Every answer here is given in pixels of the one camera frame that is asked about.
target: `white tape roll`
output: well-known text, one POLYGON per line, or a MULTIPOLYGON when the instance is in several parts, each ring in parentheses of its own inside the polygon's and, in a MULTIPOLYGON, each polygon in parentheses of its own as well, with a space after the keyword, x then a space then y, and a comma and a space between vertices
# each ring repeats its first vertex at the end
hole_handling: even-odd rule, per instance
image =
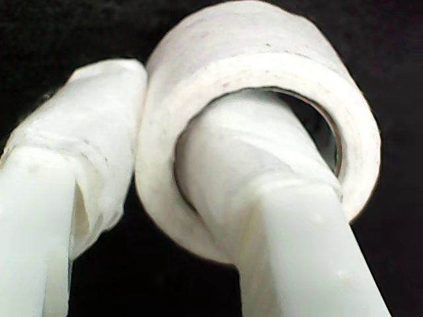
POLYGON ((72 162, 79 190, 71 259, 123 213, 146 85, 147 73, 134 59, 84 66, 7 141, 2 163, 15 148, 28 145, 61 153, 72 162))
POLYGON ((137 188, 147 212, 181 246, 227 262, 180 195, 174 152, 194 116, 212 100, 244 88, 280 90, 313 105, 338 139, 344 211, 353 219, 364 207, 379 174, 379 130, 340 58, 308 20, 260 1, 216 5, 173 28, 147 71, 137 188))

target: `tape roll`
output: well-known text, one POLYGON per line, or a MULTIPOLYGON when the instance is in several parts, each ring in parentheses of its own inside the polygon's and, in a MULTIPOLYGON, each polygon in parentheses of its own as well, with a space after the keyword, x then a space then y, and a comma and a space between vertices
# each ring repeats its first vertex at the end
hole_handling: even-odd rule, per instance
POLYGON ((227 262, 174 180, 179 136, 210 102, 244 88, 292 94, 314 106, 338 139, 349 219, 377 181, 380 137, 371 110, 335 50, 307 19, 260 1, 234 1, 185 18, 147 63, 136 184, 153 220, 193 253, 227 262))

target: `black background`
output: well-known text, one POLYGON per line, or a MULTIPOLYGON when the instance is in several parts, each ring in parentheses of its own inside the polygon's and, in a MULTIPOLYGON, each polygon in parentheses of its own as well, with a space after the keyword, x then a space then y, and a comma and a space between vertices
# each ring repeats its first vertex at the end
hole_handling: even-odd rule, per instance
MULTIPOLYGON (((0 147, 72 70, 109 57, 146 62, 205 0, 0 0, 0 147)), ((423 137, 419 1, 270 1, 311 19, 371 104, 383 138, 381 178, 352 224, 393 316, 423 316, 423 137)), ((70 317, 241 316, 235 269, 181 250, 150 220, 134 185, 119 225, 73 266, 70 317)))

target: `white cylinder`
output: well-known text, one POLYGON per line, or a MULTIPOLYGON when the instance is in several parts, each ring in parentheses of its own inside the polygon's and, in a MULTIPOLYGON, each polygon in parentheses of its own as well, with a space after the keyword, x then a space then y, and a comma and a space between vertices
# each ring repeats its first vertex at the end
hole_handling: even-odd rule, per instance
POLYGON ((147 62, 136 184, 146 211, 181 246, 230 262, 174 180, 176 142, 210 102, 244 88, 278 90, 314 106, 338 140, 342 207, 363 208, 379 173, 380 138, 365 98, 327 39, 303 17, 260 1, 230 1, 185 18, 147 62))
POLYGON ((271 92, 212 102, 176 151, 178 184, 240 272, 244 317, 388 317, 339 185, 271 92))
POLYGON ((19 147, 0 169, 0 316, 67 315, 70 166, 53 151, 19 147))

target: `tape wrapping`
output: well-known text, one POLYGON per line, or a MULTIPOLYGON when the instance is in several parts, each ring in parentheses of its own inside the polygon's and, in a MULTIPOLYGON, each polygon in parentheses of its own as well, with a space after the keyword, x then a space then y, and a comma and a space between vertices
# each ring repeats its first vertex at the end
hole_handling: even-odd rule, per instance
POLYGON ((78 185, 71 260, 122 216, 146 85, 147 73, 136 60, 79 68, 7 141, 3 163, 23 146, 51 149, 71 163, 78 185))

